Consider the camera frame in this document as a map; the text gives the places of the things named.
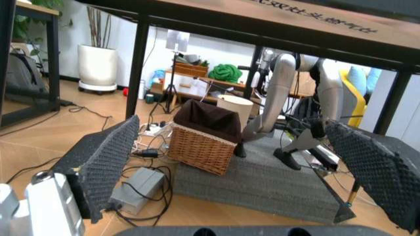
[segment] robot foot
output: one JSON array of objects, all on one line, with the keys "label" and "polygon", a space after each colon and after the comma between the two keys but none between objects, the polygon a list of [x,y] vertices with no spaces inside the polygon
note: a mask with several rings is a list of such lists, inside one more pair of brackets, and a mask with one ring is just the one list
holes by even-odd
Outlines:
[{"label": "robot foot", "polygon": [[233,152],[237,157],[246,158],[246,151],[245,148],[243,148],[243,142],[238,143]]},{"label": "robot foot", "polygon": [[300,170],[300,165],[295,161],[295,159],[292,157],[292,154],[290,152],[283,152],[281,148],[277,148],[273,155],[277,157],[281,162],[283,162],[286,166],[292,168],[293,170]]}]

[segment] brown cloth cover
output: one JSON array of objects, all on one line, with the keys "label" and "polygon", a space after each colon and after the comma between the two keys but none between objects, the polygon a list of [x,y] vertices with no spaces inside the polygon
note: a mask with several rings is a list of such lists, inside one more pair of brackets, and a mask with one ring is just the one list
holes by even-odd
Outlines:
[{"label": "brown cloth cover", "polygon": [[175,115],[174,122],[232,143],[237,144],[241,140],[240,121],[236,112],[193,99],[182,106]]}]

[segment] blue cushion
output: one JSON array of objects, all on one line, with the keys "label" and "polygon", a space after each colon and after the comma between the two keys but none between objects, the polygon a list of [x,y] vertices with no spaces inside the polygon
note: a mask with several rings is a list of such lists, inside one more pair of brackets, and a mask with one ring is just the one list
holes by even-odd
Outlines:
[{"label": "blue cushion", "polygon": [[372,94],[378,82],[379,76],[381,76],[382,70],[378,68],[370,69],[369,75],[366,80],[366,93]]},{"label": "blue cushion", "polygon": [[366,94],[366,74],[362,68],[352,66],[349,74],[347,75],[347,80],[359,91],[362,96]]}]

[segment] white flower pot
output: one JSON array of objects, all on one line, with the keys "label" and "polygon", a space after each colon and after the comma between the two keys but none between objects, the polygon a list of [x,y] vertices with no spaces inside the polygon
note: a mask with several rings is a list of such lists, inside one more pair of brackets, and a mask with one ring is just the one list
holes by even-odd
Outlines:
[{"label": "white flower pot", "polygon": [[117,79],[118,54],[113,49],[79,45],[79,77],[84,84],[110,86]]}]

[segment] gray backpack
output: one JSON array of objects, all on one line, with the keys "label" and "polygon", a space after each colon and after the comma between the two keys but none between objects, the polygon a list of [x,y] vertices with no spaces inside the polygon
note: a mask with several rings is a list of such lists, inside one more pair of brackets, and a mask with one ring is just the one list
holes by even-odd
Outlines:
[{"label": "gray backpack", "polygon": [[48,89],[41,78],[35,61],[24,54],[9,54],[5,97],[23,103],[38,103],[48,98]]}]

